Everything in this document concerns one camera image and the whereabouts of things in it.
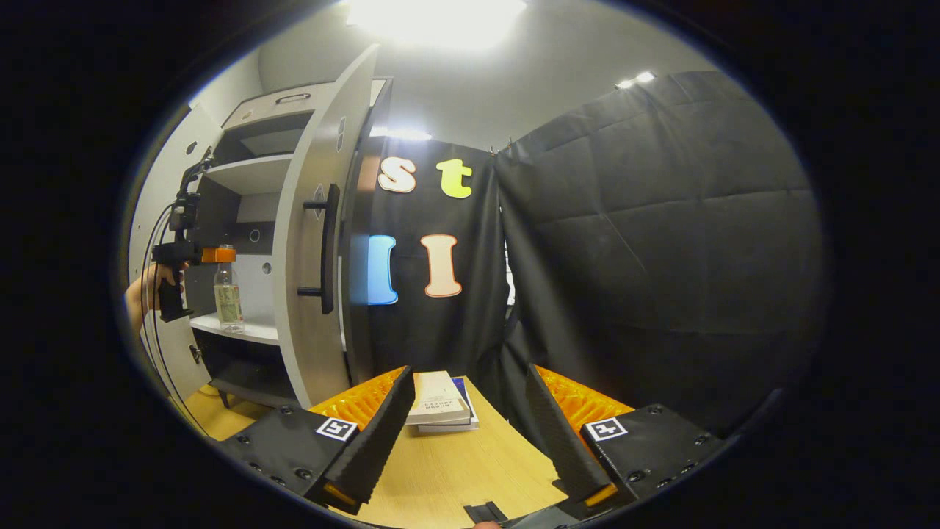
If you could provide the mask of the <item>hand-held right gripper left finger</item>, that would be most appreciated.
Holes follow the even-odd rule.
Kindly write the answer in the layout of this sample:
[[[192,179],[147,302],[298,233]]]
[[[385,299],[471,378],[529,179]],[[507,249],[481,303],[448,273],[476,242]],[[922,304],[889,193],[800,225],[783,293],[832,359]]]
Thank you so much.
[[[279,406],[216,447],[299,497],[356,515],[372,499],[413,402],[413,369],[400,366],[311,409]]]

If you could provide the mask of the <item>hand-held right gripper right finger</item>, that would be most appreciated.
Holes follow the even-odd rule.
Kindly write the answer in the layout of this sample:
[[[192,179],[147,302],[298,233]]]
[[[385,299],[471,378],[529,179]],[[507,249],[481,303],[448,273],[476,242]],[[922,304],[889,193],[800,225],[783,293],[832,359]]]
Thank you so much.
[[[667,406],[634,408],[536,364],[528,366],[526,398],[578,508],[615,508],[662,493],[724,451],[724,439]]]

